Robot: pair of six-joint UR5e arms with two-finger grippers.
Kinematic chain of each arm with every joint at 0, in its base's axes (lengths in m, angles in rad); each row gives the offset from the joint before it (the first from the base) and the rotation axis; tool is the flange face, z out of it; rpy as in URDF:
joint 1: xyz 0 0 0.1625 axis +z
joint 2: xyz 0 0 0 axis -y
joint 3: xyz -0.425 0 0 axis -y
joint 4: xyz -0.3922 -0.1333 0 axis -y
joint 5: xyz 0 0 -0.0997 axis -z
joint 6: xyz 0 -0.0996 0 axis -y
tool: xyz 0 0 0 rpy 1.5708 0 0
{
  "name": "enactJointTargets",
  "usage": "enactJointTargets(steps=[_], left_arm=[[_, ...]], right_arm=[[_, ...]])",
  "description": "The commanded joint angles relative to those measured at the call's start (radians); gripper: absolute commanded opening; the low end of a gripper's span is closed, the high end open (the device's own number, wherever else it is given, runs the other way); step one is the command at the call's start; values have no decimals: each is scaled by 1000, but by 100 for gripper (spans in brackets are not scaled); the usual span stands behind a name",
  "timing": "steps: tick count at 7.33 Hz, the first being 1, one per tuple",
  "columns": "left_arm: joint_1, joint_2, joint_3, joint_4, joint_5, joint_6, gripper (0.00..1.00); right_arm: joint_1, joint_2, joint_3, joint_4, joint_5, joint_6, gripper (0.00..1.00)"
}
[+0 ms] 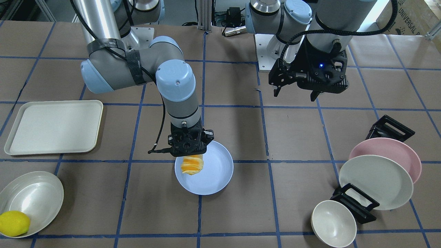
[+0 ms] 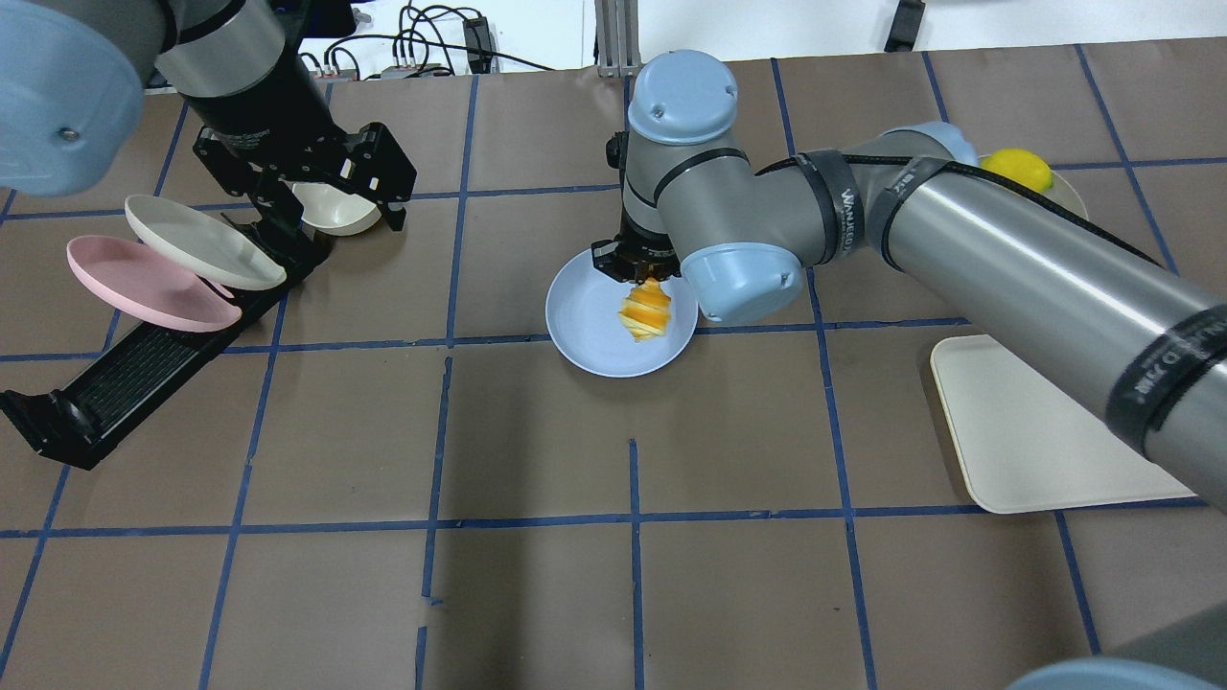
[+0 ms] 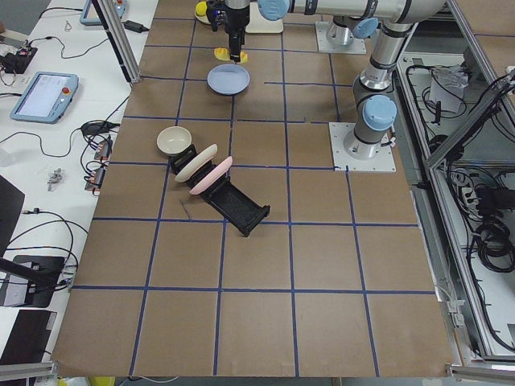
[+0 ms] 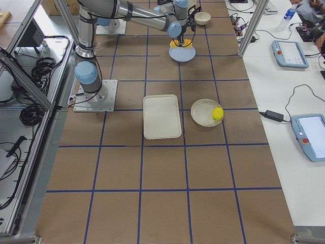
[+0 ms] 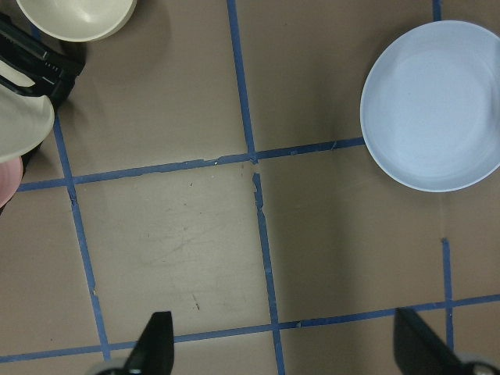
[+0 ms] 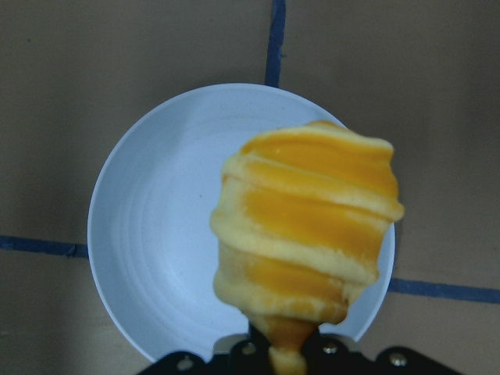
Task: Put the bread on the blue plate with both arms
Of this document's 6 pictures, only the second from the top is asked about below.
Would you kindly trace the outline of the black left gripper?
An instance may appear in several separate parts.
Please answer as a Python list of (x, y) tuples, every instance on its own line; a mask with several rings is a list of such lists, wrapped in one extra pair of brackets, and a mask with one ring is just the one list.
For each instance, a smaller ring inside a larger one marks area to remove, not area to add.
[(263, 179), (321, 183), (380, 204), (382, 221), (402, 232), (417, 169), (382, 123), (346, 133), (318, 91), (245, 91), (193, 97), (201, 118), (193, 152), (232, 196), (252, 194), (256, 236), (275, 252), (306, 252), (303, 206), (290, 187)]

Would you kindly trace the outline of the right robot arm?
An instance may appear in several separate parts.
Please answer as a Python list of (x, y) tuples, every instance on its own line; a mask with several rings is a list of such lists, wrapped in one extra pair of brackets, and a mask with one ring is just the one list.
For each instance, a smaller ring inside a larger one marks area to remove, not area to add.
[(703, 52), (640, 68), (609, 140), (622, 212), (591, 265), (683, 277), (709, 320), (788, 306), (802, 271), (870, 247), (1209, 505), (1225, 507), (1225, 301), (1126, 241), (982, 169), (958, 126), (896, 126), (756, 172), (739, 83)]

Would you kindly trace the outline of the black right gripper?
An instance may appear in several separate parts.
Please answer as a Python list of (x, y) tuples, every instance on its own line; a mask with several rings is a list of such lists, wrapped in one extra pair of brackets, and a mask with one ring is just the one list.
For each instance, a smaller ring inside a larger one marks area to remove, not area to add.
[(645, 176), (628, 174), (632, 140), (632, 131), (625, 129), (614, 133), (605, 146), (610, 169), (618, 171), (618, 231), (614, 239), (591, 244), (591, 265), (618, 284), (667, 281), (681, 276), (681, 262), (663, 230), (658, 203), (663, 192), (683, 174), (683, 162), (656, 176), (652, 193), (644, 195), (633, 182), (644, 182)]

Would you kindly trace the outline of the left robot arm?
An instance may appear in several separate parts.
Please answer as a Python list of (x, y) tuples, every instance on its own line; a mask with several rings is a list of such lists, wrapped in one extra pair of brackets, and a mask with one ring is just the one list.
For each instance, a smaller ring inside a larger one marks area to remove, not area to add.
[(213, 180), (286, 230), (318, 183), (400, 231), (416, 169), (382, 123), (347, 133), (264, 1), (5, 1), (2, 185), (72, 196), (104, 179), (160, 74), (202, 122)]

